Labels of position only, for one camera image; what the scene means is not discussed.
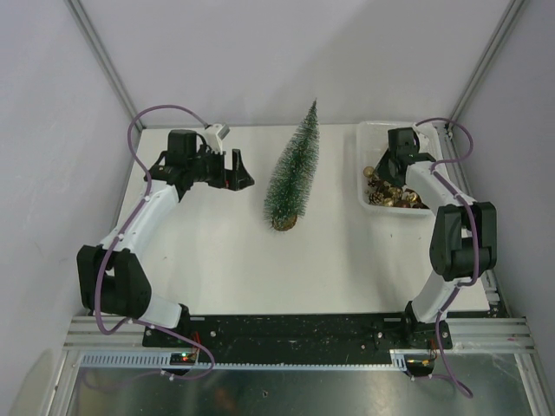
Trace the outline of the white plastic basket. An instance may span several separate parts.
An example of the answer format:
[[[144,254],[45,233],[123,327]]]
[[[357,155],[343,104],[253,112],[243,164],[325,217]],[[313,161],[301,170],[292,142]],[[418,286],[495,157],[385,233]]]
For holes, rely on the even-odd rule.
[[[431,122],[419,126],[400,121],[364,121],[356,127],[357,195],[363,209],[371,214],[404,218],[431,218],[414,187],[401,185],[382,166],[388,157],[389,136],[395,132],[415,137],[420,153],[442,158],[437,128]]]

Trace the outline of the small green christmas tree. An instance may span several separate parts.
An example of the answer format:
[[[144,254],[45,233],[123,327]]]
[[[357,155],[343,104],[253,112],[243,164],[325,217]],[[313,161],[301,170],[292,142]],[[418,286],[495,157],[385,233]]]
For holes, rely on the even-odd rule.
[[[305,215],[317,171],[319,145],[317,101],[313,101],[271,173],[264,220],[274,231],[291,230]]]

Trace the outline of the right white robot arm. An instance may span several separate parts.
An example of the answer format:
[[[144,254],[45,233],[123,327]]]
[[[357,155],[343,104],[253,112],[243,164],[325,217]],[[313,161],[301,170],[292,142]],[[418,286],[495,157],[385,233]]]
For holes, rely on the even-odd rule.
[[[432,272],[405,308],[402,341],[419,348],[436,330],[459,292],[475,285],[497,263],[497,212],[478,202],[439,172],[440,160],[420,149],[417,127],[388,130],[387,150],[376,170],[380,179],[415,191],[434,214],[429,247]]]

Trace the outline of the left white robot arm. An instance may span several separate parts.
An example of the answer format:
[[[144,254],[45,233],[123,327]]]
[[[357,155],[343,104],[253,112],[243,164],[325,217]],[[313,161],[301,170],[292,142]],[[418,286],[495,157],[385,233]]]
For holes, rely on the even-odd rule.
[[[153,234],[194,184],[229,191],[254,185],[238,149],[232,150],[232,166],[225,166],[228,133],[228,126],[215,124],[202,133],[174,129],[167,135],[166,150],[145,171],[142,194],[127,220],[77,253],[85,308],[160,326],[162,337],[175,347],[190,340],[192,326],[182,319],[185,306],[153,292],[141,259]]]

